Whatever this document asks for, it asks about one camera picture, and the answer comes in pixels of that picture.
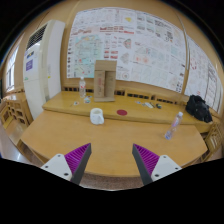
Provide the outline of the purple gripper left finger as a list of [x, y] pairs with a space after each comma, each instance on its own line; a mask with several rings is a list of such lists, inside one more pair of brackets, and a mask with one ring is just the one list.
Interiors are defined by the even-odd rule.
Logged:
[[69, 153], [56, 154], [42, 169], [79, 185], [91, 155], [91, 144], [85, 144]]

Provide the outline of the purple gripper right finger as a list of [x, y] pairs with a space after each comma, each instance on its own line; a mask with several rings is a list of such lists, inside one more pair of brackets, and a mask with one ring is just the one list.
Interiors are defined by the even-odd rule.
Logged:
[[148, 185], [181, 170], [181, 167], [168, 155], [159, 156], [137, 144], [133, 145], [132, 154], [136, 161], [143, 185]]

